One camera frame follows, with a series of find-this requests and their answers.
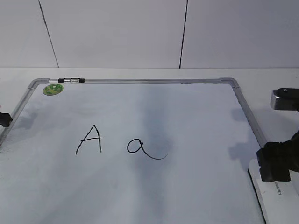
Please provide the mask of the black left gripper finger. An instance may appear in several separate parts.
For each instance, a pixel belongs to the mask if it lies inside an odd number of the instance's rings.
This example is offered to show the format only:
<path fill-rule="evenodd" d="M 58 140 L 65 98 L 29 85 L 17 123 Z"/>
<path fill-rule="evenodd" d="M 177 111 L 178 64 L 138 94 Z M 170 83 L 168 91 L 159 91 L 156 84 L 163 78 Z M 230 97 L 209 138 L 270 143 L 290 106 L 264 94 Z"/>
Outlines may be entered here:
<path fill-rule="evenodd" d="M 9 127 L 11 122 L 13 121 L 11 115 L 9 113 L 0 113 L 0 125 L 3 127 Z"/>

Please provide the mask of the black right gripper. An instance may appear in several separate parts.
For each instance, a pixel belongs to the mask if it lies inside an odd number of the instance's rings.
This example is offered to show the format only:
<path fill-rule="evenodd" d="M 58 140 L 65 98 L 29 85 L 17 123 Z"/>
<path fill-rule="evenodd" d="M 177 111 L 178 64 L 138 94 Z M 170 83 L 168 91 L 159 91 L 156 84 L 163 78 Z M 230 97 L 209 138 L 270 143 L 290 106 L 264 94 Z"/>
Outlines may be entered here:
<path fill-rule="evenodd" d="M 288 153 L 289 166 L 286 144 L 283 142 L 267 142 L 256 152 L 263 182 L 290 182 L 289 169 L 299 172 L 299 132 L 296 132 L 289 140 Z"/>

